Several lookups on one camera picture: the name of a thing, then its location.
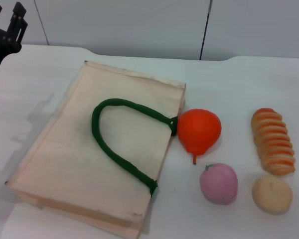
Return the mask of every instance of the toy bread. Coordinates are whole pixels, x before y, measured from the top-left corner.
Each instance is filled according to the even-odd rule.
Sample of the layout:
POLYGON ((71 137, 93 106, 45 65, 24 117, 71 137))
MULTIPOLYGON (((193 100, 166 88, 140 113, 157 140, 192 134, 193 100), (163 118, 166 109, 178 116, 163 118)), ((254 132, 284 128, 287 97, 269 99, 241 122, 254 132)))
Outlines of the toy bread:
POLYGON ((273 109, 262 108, 254 113, 251 120, 262 166, 275 175, 286 175, 295 171, 295 152, 282 118, 273 109))

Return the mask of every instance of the round bun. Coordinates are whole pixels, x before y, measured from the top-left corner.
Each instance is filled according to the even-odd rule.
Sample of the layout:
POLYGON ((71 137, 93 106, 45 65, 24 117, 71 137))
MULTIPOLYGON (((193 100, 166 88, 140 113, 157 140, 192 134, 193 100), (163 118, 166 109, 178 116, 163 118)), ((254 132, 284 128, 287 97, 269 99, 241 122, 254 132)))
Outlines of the round bun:
POLYGON ((282 179, 267 175, 255 182, 253 198, 263 211, 279 215, 288 211, 293 201, 293 192, 282 179))

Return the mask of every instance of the green bag handle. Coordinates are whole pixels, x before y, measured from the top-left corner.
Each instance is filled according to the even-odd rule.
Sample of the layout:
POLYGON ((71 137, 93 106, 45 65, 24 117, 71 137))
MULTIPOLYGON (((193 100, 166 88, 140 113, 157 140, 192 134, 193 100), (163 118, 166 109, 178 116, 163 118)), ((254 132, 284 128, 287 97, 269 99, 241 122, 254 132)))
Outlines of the green bag handle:
POLYGON ((92 114, 92 135, 99 144, 100 148, 119 166, 123 169, 134 175, 138 178, 142 183, 144 183, 149 188, 150 195, 152 196, 155 189, 157 188, 157 180, 153 180, 141 171, 138 170, 134 165, 132 165, 127 160, 123 159, 116 153, 114 153, 104 142, 101 132, 100 132, 100 115, 102 109, 106 106, 126 106, 132 108, 136 111, 139 111, 145 115, 148 115, 158 121, 161 121, 169 126, 171 129, 171 136, 175 136, 177 133, 177 117, 168 118, 162 115, 161 113, 152 110, 146 106, 142 106, 131 101, 122 100, 122 99, 108 99, 101 102, 98 106, 95 107, 92 114))

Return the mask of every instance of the white table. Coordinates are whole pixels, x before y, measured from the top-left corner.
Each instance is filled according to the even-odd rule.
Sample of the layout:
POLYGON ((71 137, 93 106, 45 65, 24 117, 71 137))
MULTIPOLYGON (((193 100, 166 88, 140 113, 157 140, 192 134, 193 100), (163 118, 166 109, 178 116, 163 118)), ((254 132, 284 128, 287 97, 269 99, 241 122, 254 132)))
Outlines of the white table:
POLYGON ((15 204, 14 193, 4 187, 84 60, 186 82, 185 110, 211 110, 222 121, 221 139, 198 158, 196 166, 178 139, 173 140, 141 239, 299 238, 299 59, 166 60, 24 45, 0 67, 0 239, 117 238, 75 220, 15 204), (260 211, 251 196, 254 180, 265 174, 249 126, 252 113, 260 107, 283 114, 296 151, 296 173, 285 178, 294 191, 294 202, 279 217, 260 211), (239 192, 234 204, 217 206, 202 196, 198 177, 210 162, 224 162, 236 170, 239 192))

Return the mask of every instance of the toy food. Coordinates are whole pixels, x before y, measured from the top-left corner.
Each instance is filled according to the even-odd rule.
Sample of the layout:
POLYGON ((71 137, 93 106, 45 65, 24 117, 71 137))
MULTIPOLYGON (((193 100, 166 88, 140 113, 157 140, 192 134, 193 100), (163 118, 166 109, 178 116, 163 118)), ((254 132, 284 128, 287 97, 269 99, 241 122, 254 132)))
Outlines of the toy food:
POLYGON ((185 112, 178 120, 177 133, 187 152, 196 157, 204 154, 219 138, 221 122, 210 111, 194 109, 185 112))
POLYGON ((206 165, 199 178, 205 198, 215 204, 228 205, 236 200, 238 179, 235 171, 223 163, 206 165))
POLYGON ((293 201, 293 192, 282 179, 267 175, 256 180, 253 198, 260 209, 277 215, 288 211, 293 201))
POLYGON ((295 152, 282 118, 273 109, 262 108, 254 113, 251 120, 262 166, 275 175, 286 175, 295 171, 295 152))

